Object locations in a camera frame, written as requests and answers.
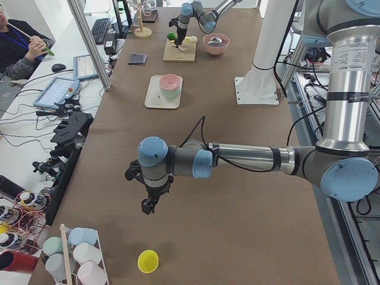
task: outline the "warning label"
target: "warning label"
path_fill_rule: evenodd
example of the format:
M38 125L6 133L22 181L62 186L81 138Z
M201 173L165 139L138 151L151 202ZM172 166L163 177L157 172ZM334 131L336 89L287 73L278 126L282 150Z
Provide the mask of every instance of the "warning label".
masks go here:
M330 73L366 69L369 43L351 43L334 49Z

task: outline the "black sweater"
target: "black sweater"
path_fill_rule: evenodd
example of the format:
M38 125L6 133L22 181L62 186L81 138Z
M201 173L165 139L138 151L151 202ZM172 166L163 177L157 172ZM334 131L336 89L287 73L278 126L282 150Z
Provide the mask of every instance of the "black sweater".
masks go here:
M44 40L44 42L47 43L49 48L53 45L53 40L50 40L48 37L37 32L27 22L18 20L8 21L10 24L27 33L29 36L39 36ZM9 31L4 34L17 42L20 42L19 37L15 34L13 29L10 26L8 26L8 28ZM17 32L25 40L25 42L29 44L29 38L19 31ZM40 64L40 61L38 59L34 62L29 61L25 58L27 52L28 50L26 48L23 48L9 39L0 36L0 72L15 79L29 78Z

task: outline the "brown table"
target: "brown table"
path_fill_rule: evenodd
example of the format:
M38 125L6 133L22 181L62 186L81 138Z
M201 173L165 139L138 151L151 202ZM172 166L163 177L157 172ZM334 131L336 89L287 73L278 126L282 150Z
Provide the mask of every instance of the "brown table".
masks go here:
M207 141L284 146L292 124L286 100L278 106L239 106L233 79L251 68L261 18L256 9L231 9L216 32L230 37L225 54L211 56L198 37L194 64L162 61L170 18L177 8L159 9L146 24L153 34L129 34L51 230L59 225L99 230L110 283L118 284L338 284L310 184L283 173L249 173L218 167L209 179L175 178L156 213L141 212L147 197L124 171L137 145L157 135L180 144L207 115ZM149 54L144 66L127 65L132 52ZM183 77L180 107L144 107L150 77ZM199 132L194 136L200 138ZM143 274L137 257L155 250L159 268ZM39 262L29 284L52 284Z

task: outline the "computer mouse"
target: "computer mouse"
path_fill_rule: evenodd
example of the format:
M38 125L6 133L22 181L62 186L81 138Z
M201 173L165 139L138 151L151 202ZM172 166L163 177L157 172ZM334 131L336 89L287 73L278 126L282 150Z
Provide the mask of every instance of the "computer mouse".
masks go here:
M66 65L64 64L53 64L52 71L58 72L58 71L64 70L65 68L66 68Z

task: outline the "robotic arm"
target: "robotic arm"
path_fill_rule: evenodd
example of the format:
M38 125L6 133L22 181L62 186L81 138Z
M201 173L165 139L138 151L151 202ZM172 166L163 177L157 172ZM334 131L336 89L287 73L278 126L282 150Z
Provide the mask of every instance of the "robotic arm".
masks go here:
M177 27L177 38L174 40L176 47L178 48L185 39L192 17L198 20L206 33L211 33L215 29L219 17L241 1L242 0L224 0L208 14L203 10L200 1L194 1L191 4L184 3L180 9L179 16L171 19L169 22L169 27Z
M160 196L169 191L173 176L207 178L220 160L254 172L283 171L304 178L341 201L356 201L371 193L380 182L378 170L368 160L363 132L370 101L371 65L380 36L380 5L376 2L306 2L304 41L310 46L332 43L334 49L324 136L315 147L271 148L196 141L168 147L157 137L146 138L138 146L138 160L126 171L127 180L136 178L147 189L143 212L154 212Z

